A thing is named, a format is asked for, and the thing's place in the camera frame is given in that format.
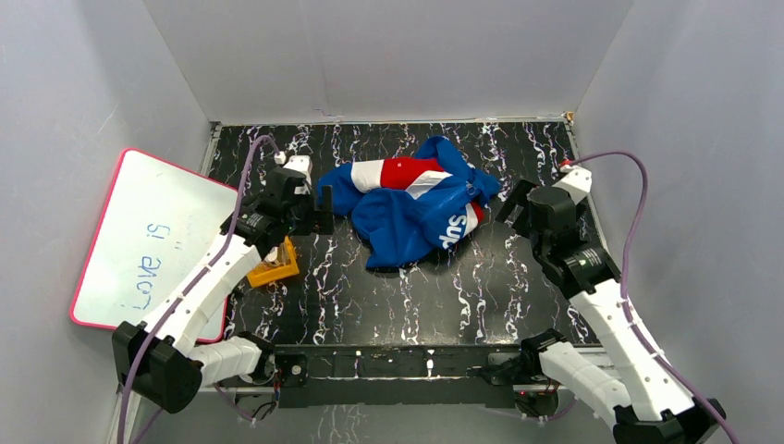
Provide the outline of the blue red white jacket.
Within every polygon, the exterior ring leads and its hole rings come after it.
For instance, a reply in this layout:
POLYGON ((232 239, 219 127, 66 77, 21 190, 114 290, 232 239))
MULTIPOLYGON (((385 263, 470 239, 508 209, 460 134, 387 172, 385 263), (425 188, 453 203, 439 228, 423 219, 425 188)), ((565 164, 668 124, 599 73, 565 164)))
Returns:
POLYGON ((316 190, 321 200, 332 198, 333 213, 349 217, 369 245, 367 267, 391 269, 466 238, 482 223, 500 182, 467 162, 449 139, 433 136, 413 156, 337 166, 316 190))

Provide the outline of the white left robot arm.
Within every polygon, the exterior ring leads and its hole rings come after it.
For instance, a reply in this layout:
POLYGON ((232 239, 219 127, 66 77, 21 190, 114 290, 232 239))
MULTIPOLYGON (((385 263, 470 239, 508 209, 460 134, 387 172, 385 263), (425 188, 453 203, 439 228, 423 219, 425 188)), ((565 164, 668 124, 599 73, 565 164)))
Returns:
POLYGON ((229 293, 286 238, 333 231, 332 197, 314 194, 311 171, 311 159, 295 155, 269 172, 264 188, 238 201, 206 254, 164 301, 138 324, 124 321, 115 329, 125 396, 136 392, 178 413, 199 389, 223 380, 272 380, 276 360, 268 341, 251 333, 209 345, 197 341, 229 293))

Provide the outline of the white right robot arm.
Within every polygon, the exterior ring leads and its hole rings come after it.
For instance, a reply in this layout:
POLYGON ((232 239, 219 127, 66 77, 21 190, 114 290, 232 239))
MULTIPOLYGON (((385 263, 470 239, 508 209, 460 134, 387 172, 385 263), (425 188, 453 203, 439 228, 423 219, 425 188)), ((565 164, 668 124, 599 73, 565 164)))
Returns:
POLYGON ((584 192, 522 180, 498 213, 532 245, 534 260, 580 313, 617 374, 584 358, 555 329, 524 339, 515 364, 533 383, 547 379, 570 389, 606 422, 617 443, 705 443, 726 414, 715 399, 702 401, 666 369, 666 359, 631 303, 621 295, 621 273, 603 245, 578 228, 584 192))

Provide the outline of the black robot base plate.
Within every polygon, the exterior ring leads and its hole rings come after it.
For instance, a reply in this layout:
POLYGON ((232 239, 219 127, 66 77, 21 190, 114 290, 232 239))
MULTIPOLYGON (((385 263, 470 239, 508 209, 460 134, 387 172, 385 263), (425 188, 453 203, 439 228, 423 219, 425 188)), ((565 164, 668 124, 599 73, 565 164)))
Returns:
POLYGON ((271 395, 284 409, 339 404, 480 405, 533 420, 559 417, 573 401, 537 376, 518 345, 294 346, 275 348, 275 377, 234 376, 222 387, 239 399, 271 395))

